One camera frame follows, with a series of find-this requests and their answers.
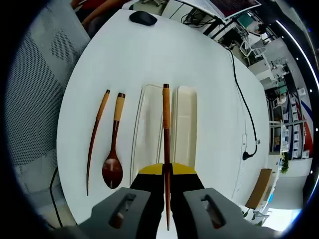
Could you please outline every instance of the chopstick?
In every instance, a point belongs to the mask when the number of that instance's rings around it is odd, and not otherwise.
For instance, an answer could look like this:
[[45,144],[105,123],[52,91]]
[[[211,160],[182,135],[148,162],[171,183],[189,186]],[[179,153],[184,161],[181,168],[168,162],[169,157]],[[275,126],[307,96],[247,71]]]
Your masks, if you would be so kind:
[[93,128],[93,131],[92,131],[91,142],[90,142],[90,147],[89,147],[89,154],[88,154],[88,164],[87,164],[87,167],[86,167],[86,195],[87,196],[89,195],[89,173],[90,173],[91,155],[92,155],[92,149],[93,149],[95,134],[96,134],[96,130],[97,130],[98,125],[99,125],[99,121],[100,121],[101,115],[102,115],[103,110],[104,110],[104,106],[105,106],[106,102],[108,101],[109,95],[110,95],[110,90],[106,90],[106,92],[105,92],[105,94],[103,96],[102,102],[100,104],[99,111],[98,111],[98,113],[96,115],[94,128]]
[[169,128],[170,128],[170,105],[169,85],[163,86],[163,127],[164,127],[164,176],[165,176],[165,203],[166,222],[169,231],[169,204],[170,204],[170,162],[169,162]]

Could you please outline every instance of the desk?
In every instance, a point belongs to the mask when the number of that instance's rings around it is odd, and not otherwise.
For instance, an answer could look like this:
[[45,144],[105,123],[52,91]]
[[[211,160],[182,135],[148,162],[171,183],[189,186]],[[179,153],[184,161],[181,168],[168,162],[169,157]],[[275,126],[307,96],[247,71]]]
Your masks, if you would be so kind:
[[[195,169],[205,187],[214,187],[232,197],[243,162],[245,123],[247,150],[251,153],[255,149],[253,129],[248,112],[240,103],[228,51],[198,31],[164,17],[155,15],[158,21],[150,27],[133,23],[129,20],[132,13],[119,10],[93,37],[76,64],[63,97],[57,158],[65,199],[77,223],[90,217],[92,207],[114,192],[104,183],[101,169],[111,146],[118,92],[126,94],[117,138],[117,155],[124,172],[119,188],[129,187],[135,120],[145,84],[169,83],[171,89],[180,85],[195,87]],[[242,186],[245,195],[238,202],[245,204],[268,156],[269,123],[262,85],[236,58],[235,66],[261,140],[256,155],[245,161],[256,169],[246,175],[247,184]],[[88,149],[96,113],[107,89],[111,93],[95,137],[87,197]],[[162,218],[165,231],[165,216]]]

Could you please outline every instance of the person's arm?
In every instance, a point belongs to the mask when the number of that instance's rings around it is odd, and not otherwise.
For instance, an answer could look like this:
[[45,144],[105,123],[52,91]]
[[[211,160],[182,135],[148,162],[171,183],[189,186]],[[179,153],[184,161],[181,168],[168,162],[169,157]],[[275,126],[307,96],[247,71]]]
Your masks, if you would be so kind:
[[88,15],[82,22],[82,25],[87,26],[94,18],[107,12],[110,8],[120,6],[129,0],[106,0],[98,8],[96,8],[90,15]]
[[73,9],[77,8],[79,6],[80,0],[72,0],[72,2],[70,3],[71,7]]

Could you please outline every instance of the black computer mouse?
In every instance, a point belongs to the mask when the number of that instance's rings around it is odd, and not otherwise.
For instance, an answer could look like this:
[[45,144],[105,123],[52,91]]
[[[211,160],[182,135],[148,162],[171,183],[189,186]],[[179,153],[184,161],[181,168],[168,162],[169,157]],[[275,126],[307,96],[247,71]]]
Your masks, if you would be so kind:
[[145,11],[136,11],[132,13],[130,15],[130,20],[145,26],[152,26],[158,21],[156,17]]

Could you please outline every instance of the black cable on table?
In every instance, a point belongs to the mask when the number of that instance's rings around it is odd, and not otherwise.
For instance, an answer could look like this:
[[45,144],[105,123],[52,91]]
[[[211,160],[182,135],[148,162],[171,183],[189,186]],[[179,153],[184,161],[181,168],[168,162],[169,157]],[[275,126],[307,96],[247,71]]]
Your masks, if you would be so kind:
[[55,175],[56,175],[57,172],[58,172],[58,167],[56,167],[56,169],[55,169],[55,171],[54,171],[54,173],[53,173],[52,179],[51,179],[51,183],[50,183],[50,195],[51,195],[51,200],[52,200],[52,203],[53,203],[53,206],[54,206],[54,209],[55,209],[56,217],[58,218],[58,221],[59,221],[60,226],[63,227],[63,224],[62,224],[62,222],[61,222],[58,209],[57,209],[56,204],[55,204],[55,201],[54,201],[53,193],[52,193],[52,185],[53,185],[53,182],[54,182],[54,179],[55,179]]
[[251,116],[250,110],[249,110],[249,108],[248,108],[248,105],[247,105],[247,103],[246,103],[246,101],[245,101],[245,98],[244,98],[244,96],[243,96],[243,93],[241,92],[241,89],[240,89],[239,84],[238,84],[238,82],[237,82],[234,55],[233,55],[233,53],[232,53],[231,50],[229,50],[229,49],[226,49],[226,50],[228,50],[228,51],[230,52],[230,54],[231,54],[232,61],[233,61],[233,72],[234,72],[235,82],[236,82],[237,88],[239,89],[241,98],[243,99],[244,104],[245,104],[245,106],[246,106],[246,109],[247,109],[247,111],[248,111],[248,114],[249,114],[249,117],[250,117],[250,121],[251,121],[251,124],[253,125],[253,130],[254,130],[254,137],[255,137],[255,144],[256,144],[255,151],[253,152],[253,154],[249,154],[248,152],[245,151],[244,154],[243,154],[243,160],[246,160],[246,159],[248,159],[248,158],[254,156],[254,155],[256,154],[256,152],[257,152],[257,136],[256,136],[256,130],[255,130],[255,125],[254,125],[254,121],[253,121],[253,118],[252,118],[252,116]]
[[183,6],[184,4],[182,4],[173,14],[172,14],[172,16],[170,16],[169,18],[171,19],[174,15],[175,15],[175,13],[177,13],[177,11]]

